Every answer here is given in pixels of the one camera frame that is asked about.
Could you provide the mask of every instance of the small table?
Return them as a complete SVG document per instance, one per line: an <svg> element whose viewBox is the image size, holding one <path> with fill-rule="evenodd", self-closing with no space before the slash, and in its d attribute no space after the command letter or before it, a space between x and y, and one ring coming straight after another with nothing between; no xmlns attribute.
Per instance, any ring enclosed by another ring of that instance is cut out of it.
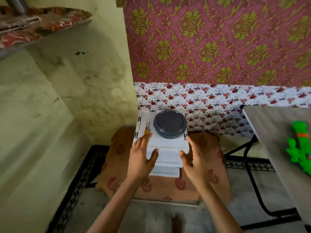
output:
<svg viewBox="0 0 311 233"><path fill-rule="evenodd" d="M242 106L241 109L255 135L251 141L225 154L225 156L246 147L244 151L244 164L258 201L268 215L276 217L276 219L270 221L242 226L242 229L254 229L302 220L306 230L310 232L311 177L304 173L298 164L290 161L290 155L286 152L286 148L288 148L287 139L296 137L292 128L294 121L306 122L308 131L311 134L311 109L274 106ZM296 208L269 211L264 205L247 163L247 153L258 140Z"/></svg>

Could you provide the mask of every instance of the green toy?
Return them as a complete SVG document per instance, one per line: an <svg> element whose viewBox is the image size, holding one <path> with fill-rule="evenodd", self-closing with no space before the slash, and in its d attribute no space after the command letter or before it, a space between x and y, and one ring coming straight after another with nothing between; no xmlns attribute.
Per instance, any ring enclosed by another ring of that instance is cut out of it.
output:
<svg viewBox="0 0 311 233"><path fill-rule="evenodd" d="M311 175L311 145L307 132L307 125L303 121L295 121L293 123L293 129L297 134L300 149L296 147L295 139L288 138L287 142L289 148L287 148L286 151L291 155L292 162L299 163L304 169L304 172Z"/></svg>

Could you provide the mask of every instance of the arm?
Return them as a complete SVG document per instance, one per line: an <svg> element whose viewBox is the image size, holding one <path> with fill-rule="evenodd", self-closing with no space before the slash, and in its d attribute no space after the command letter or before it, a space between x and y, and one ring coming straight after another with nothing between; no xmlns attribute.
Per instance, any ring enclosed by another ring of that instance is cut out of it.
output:
<svg viewBox="0 0 311 233"><path fill-rule="evenodd" d="M189 163L186 154L181 150L180 158L183 168L203 198L217 229L221 233L243 233L241 227L225 207L208 180L208 168L204 155L197 145L187 136L192 147L193 161Z"/></svg>
<svg viewBox="0 0 311 233"><path fill-rule="evenodd" d="M147 160L147 144L152 133L140 137L132 146L127 177L87 233L116 233L138 187L148 177L158 158L155 149Z"/></svg>

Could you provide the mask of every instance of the tabletop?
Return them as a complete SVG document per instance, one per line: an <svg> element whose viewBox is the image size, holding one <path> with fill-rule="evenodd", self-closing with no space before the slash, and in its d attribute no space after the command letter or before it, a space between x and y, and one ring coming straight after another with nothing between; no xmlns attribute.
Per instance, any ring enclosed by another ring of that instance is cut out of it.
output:
<svg viewBox="0 0 311 233"><path fill-rule="evenodd" d="M311 109L245 106L246 116L285 189L292 198L301 219L311 225L311 177L297 163L290 161L287 139L296 138L294 121L304 121L311 134Z"/></svg>

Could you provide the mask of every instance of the gray round container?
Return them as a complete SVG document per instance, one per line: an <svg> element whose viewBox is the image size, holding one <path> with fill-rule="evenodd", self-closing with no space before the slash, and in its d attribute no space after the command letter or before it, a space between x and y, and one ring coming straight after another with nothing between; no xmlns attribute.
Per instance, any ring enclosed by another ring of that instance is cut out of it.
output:
<svg viewBox="0 0 311 233"><path fill-rule="evenodd" d="M161 137L174 139L184 133L187 128L187 120L178 111L163 110L155 116L153 126Z"/></svg>

